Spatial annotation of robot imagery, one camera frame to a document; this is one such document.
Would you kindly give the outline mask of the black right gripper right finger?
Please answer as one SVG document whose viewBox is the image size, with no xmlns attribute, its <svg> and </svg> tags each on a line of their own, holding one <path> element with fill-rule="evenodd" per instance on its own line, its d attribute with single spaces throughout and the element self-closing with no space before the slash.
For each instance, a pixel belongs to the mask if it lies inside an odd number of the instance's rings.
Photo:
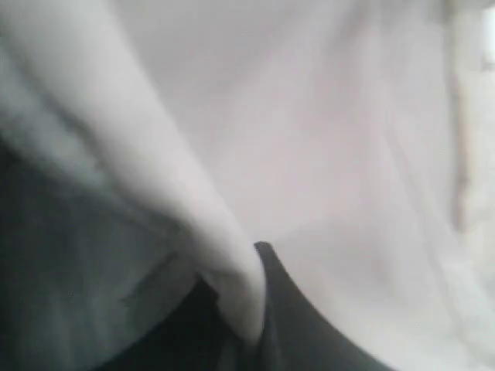
<svg viewBox="0 0 495 371">
<path fill-rule="evenodd" d="M 352 343 L 314 308 L 290 278 L 271 244 L 258 242 L 268 284 L 265 326 L 254 370 L 379 371 L 381 361 Z"/>
</svg>

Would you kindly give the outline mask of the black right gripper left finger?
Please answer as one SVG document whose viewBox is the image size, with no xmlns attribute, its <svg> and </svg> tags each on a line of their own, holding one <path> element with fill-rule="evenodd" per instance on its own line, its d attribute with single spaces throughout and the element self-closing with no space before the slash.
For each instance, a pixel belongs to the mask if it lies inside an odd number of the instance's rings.
<svg viewBox="0 0 495 371">
<path fill-rule="evenodd" d="M 241 342 L 224 323 L 217 295 L 199 281 L 142 339 L 99 366 L 103 371 L 246 370 Z"/>
</svg>

